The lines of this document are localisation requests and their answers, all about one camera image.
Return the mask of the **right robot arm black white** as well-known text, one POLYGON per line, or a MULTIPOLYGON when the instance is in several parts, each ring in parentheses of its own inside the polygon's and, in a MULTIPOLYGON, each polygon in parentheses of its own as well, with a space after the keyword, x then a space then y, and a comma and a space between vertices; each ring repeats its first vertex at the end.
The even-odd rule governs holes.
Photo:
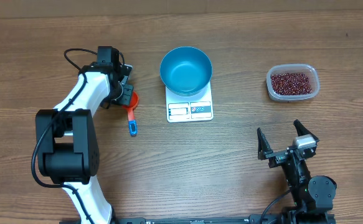
POLYGON ((257 129, 258 159, 267 160, 270 168, 282 167, 288 190, 274 199, 262 212, 258 223, 307 223, 333 224, 333 209, 337 183, 325 175, 311 176, 306 160, 316 155, 319 138, 306 129, 299 120, 293 122, 297 137, 284 151, 275 152, 262 130, 257 129), (294 205, 284 207, 281 213, 271 215, 268 211, 283 197, 291 194, 294 205))

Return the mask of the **orange measuring scoop blue handle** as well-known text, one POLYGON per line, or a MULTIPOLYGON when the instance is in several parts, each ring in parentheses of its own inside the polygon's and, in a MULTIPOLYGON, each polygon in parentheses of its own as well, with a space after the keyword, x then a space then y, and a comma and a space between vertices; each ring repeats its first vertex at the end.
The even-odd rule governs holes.
POLYGON ((134 115, 134 110, 138 106, 139 96, 137 92, 133 92, 130 100, 130 104, 128 106, 123 106, 123 109, 127 111, 128 114, 128 128, 130 135, 135 137, 138 134, 137 122, 134 115))

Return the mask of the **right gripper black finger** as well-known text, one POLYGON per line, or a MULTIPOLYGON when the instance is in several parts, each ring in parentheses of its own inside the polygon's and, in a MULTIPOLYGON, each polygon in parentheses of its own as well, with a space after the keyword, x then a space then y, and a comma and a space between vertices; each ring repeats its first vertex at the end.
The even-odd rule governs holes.
POLYGON ((304 125, 298 120, 294 120, 293 124, 295 126, 296 132, 298 136, 304 136, 310 134, 315 141, 318 141, 319 138, 315 136, 311 131, 309 131, 307 128, 304 127, 304 125))
POLYGON ((264 133, 261 131, 260 128, 257 129, 257 137, 258 137, 258 159, 259 160, 269 159, 273 154, 273 150, 270 147, 264 133))

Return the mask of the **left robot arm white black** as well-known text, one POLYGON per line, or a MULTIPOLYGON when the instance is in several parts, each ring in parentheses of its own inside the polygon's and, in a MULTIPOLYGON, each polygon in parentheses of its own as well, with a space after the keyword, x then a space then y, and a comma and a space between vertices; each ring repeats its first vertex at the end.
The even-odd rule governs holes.
POLYGON ((99 46, 94 55, 94 62, 77 68, 77 84, 65 99, 37 112, 31 173, 40 186, 68 194, 79 223, 116 223, 114 208, 98 182, 100 153, 93 116, 100 107, 132 103, 134 88, 128 79, 133 68, 114 47, 99 46))

